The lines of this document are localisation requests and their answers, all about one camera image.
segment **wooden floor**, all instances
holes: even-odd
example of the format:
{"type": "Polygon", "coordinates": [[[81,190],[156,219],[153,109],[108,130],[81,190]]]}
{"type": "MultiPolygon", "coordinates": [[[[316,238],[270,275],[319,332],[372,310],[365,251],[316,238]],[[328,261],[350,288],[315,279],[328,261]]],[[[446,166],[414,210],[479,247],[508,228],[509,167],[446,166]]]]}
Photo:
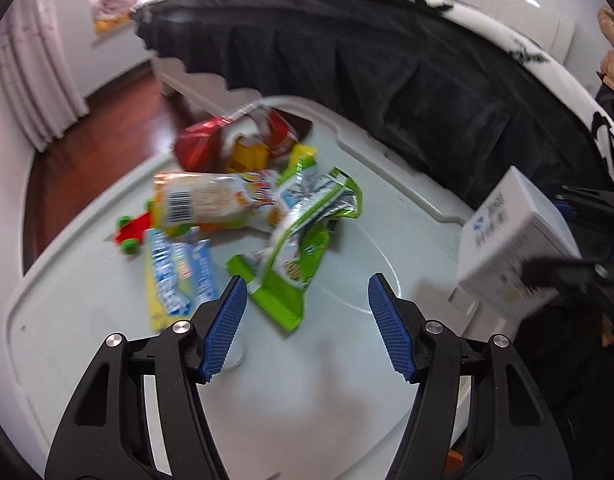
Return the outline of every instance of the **wooden floor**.
{"type": "Polygon", "coordinates": [[[37,153],[23,227],[23,270],[119,178],[171,146],[177,132],[209,115],[177,94],[165,98],[149,67],[89,99],[90,114],[37,153]]]}

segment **food wrapper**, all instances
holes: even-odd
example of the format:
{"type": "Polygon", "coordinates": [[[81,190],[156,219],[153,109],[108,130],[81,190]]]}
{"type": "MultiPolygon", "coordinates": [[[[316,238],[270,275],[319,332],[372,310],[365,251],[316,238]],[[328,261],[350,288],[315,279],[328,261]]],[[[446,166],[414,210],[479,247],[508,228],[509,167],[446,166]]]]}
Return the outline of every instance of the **food wrapper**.
{"type": "Polygon", "coordinates": [[[270,233],[297,198],[310,191],[315,176],[313,152],[281,175],[273,170],[159,173],[154,178],[153,222],[170,236],[191,225],[204,232],[249,226],[270,233]]]}
{"type": "Polygon", "coordinates": [[[219,297],[213,278],[209,241],[197,228],[185,241],[172,242],[158,229],[145,232],[145,278],[152,330],[190,319],[202,303],[219,297]]]}
{"type": "Polygon", "coordinates": [[[296,201],[265,249],[229,260],[229,271],[245,279],[252,298],[284,329],[303,320],[305,290],[329,244],[330,223],[358,218],[362,198],[353,179],[334,168],[296,201]]]}
{"type": "Polygon", "coordinates": [[[301,136],[306,135],[306,131],[297,133],[285,117],[293,118],[301,130],[311,126],[311,121],[303,118],[251,104],[229,116],[215,117],[184,129],[174,145],[174,153],[181,168],[195,173],[225,171],[239,139],[244,139],[247,146],[262,143],[269,158],[275,159],[289,153],[301,136]]]}

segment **toy car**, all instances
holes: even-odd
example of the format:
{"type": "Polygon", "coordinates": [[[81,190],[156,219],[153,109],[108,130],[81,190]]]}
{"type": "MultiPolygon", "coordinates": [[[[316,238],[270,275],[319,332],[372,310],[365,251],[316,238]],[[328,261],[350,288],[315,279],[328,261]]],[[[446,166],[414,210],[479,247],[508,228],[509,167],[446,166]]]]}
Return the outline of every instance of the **toy car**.
{"type": "Polygon", "coordinates": [[[139,217],[121,216],[116,220],[114,241],[123,254],[136,254],[143,244],[143,234],[152,226],[152,208],[154,200],[149,199],[145,205],[146,212],[139,217]]]}

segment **white curtain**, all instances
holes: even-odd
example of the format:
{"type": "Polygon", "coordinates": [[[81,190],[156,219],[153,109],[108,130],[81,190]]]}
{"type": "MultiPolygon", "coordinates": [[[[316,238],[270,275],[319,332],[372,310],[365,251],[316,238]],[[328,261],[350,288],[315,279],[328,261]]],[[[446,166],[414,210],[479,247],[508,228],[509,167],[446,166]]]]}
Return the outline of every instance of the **white curtain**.
{"type": "Polygon", "coordinates": [[[14,114],[36,149],[87,115],[63,53],[53,0],[14,0],[0,23],[0,73],[14,114]]]}

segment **white box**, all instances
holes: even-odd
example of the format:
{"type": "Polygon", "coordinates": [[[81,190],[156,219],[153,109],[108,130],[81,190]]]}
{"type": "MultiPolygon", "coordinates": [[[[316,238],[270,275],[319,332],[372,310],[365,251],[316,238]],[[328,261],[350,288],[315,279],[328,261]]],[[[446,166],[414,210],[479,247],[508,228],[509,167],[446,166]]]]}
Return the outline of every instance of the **white box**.
{"type": "Polygon", "coordinates": [[[579,258],[580,251],[558,209],[512,166],[462,228],[458,284],[521,321],[558,295],[520,281],[522,263],[536,256],[579,258]]]}

